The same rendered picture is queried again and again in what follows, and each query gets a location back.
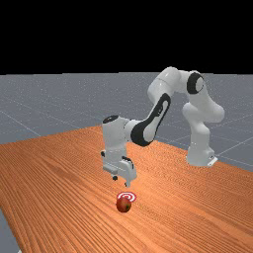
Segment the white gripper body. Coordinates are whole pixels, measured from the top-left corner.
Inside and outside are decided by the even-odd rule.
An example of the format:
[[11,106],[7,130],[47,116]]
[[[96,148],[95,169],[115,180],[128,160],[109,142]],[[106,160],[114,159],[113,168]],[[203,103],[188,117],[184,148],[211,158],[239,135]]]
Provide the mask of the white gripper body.
[[113,177],[121,176],[127,181],[136,178],[136,169],[130,158],[127,157],[125,149],[102,150],[103,169],[109,172]]

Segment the red apple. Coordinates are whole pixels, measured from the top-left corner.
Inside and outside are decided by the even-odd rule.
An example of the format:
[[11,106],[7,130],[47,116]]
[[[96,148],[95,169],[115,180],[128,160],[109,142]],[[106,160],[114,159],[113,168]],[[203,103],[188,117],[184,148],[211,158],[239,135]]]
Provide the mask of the red apple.
[[127,198],[117,199],[116,203],[119,212],[128,212],[131,208],[131,201]]

